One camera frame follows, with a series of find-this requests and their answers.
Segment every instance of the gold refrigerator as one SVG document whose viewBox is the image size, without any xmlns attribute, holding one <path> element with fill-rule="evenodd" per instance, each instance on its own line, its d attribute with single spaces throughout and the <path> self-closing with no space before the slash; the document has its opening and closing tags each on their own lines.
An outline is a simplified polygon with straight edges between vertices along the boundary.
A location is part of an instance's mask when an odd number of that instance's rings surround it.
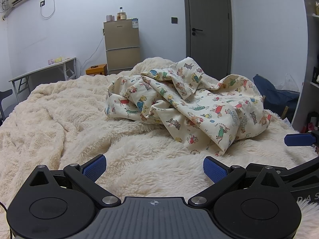
<svg viewBox="0 0 319 239">
<path fill-rule="evenodd" d="M 140 62 L 138 20 L 104 23 L 108 73 L 132 69 Z"/>
</svg>

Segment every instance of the fur texture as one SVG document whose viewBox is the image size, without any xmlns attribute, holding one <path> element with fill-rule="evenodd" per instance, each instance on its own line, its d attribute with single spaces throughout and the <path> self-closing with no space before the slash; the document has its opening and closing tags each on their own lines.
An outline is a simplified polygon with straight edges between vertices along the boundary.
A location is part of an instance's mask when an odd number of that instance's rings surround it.
<svg viewBox="0 0 319 239">
<path fill-rule="evenodd" d="M 212 185 L 203 172 L 205 153 L 190 154 L 162 125 L 109 119 L 104 113 L 106 88 L 115 78 L 172 63 L 146 59 L 118 75 L 39 85 L 0 127 L 0 201 L 8 206 L 36 165 L 62 169 L 97 154 L 107 158 L 107 171 L 97 183 L 122 200 L 125 196 L 183 196 L 187 201 Z M 216 83 L 207 75 L 203 78 Z M 316 157 L 310 147 L 285 146 L 284 136 L 292 132 L 273 114 L 266 131 L 234 143 L 217 159 L 228 166 L 259 163 L 292 168 Z M 318 205 L 299 205 L 303 216 L 295 238 L 318 238 Z M 9 238 L 3 210 L 0 238 Z"/>
</svg>

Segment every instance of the chair backrest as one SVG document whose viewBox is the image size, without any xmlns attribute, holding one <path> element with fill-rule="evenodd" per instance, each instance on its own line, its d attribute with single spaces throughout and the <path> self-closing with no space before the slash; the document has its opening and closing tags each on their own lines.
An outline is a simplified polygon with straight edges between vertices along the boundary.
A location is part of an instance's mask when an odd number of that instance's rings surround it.
<svg viewBox="0 0 319 239">
<path fill-rule="evenodd" d="M 2 120 L 4 121 L 5 120 L 5 116 L 4 116 L 4 112 L 3 112 L 3 109 L 2 109 L 2 100 L 6 97 L 9 97 L 11 94 L 13 93 L 12 89 L 10 90 L 7 90 L 5 92 L 1 92 L 0 91 L 0 113 L 1 113 L 1 116 L 2 116 Z"/>
</svg>

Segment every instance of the gray door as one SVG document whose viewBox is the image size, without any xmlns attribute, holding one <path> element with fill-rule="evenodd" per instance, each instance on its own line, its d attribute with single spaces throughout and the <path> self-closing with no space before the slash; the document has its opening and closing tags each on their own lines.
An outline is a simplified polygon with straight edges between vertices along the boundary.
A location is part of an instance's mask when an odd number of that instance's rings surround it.
<svg viewBox="0 0 319 239">
<path fill-rule="evenodd" d="M 231 64 L 230 0 L 185 0 L 187 54 L 218 80 Z"/>
</svg>

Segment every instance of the crumpled cloth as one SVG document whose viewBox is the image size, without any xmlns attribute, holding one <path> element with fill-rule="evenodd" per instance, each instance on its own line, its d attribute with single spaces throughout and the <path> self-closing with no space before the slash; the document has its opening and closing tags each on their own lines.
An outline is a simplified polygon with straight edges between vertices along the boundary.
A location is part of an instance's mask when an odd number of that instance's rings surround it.
<svg viewBox="0 0 319 239">
<path fill-rule="evenodd" d="M 235 140 L 268 127 L 271 115 L 253 82 L 231 74 L 213 85 L 201 80 L 203 73 L 187 57 L 166 69 L 119 77 L 108 87 L 105 113 L 163 124 L 194 154 L 223 155 Z"/>
</svg>

